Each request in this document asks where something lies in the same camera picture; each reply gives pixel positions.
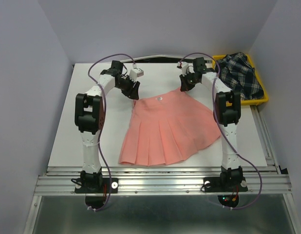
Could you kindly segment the pink pleated skirt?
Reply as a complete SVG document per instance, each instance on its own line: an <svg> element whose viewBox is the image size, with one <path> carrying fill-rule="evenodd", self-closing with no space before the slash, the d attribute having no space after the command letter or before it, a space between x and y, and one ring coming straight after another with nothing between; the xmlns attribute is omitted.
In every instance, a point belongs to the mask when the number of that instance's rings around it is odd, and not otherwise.
<svg viewBox="0 0 301 234"><path fill-rule="evenodd" d="M180 89L136 100L119 163L171 165L220 138L213 112Z"/></svg>

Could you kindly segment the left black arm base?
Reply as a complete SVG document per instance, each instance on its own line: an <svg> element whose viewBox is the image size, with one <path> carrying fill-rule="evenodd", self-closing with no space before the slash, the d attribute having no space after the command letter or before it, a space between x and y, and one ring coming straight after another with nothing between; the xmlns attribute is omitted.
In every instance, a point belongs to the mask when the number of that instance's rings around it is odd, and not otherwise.
<svg viewBox="0 0 301 234"><path fill-rule="evenodd" d="M82 185L80 178L72 178L75 193L85 195L87 210L98 212L107 207L111 194L118 193L119 179L116 177L103 178L101 185Z"/></svg>

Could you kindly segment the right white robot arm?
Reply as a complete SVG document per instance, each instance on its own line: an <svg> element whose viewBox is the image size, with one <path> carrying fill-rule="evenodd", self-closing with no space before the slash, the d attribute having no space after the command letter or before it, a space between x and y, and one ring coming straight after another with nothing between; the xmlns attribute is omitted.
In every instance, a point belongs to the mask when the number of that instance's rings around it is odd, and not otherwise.
<svg viewBox="0 0 301 234"><path fill-rule="evenodd" d="M216 70L206 67L203 57L192 62L193 72L189 64L183 60L177 63L182 70L180 75L181 91L190 91L201 83L210 89L214 119L221 132L222 165L219 176L205 177L201 190L206 193L230 192L241 186L244 179L243 170L237 153L237 124L241 117L240 92L233 91L220 79L220 65L216 62Z"/></svg>

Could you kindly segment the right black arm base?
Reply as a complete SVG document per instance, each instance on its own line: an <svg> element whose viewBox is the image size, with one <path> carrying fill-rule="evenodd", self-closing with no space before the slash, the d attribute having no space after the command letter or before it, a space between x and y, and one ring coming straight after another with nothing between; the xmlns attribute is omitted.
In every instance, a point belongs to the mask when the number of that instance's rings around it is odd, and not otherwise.
<svg viewBox="0 0 301 234"><path fill-rule="evenodd" d="M239 193L247 192L245 180L241 182L222 183L220 177L205 177L200 188L203 193L218 194L219 203L225 208L236 209L239 204Z"/></svg>

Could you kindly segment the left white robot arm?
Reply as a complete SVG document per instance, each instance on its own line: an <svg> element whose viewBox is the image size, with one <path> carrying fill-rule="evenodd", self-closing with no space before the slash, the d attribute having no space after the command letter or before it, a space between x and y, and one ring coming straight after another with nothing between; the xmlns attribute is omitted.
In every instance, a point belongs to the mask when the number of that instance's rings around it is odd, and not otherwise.
<svg viewBox="0 0 301 234"><path fill-rule="evenodd" d="M140 82L144 72L134 63L129 74L123 73L124 63L112 61L109 69L101 71L95 85L75 97L75 125L82 139L83 166L80 177L72 179L77 194L101 193L110 184L104 179L99 144L106 116L106 95L113 88L132 100L138 100Z"/></svg>

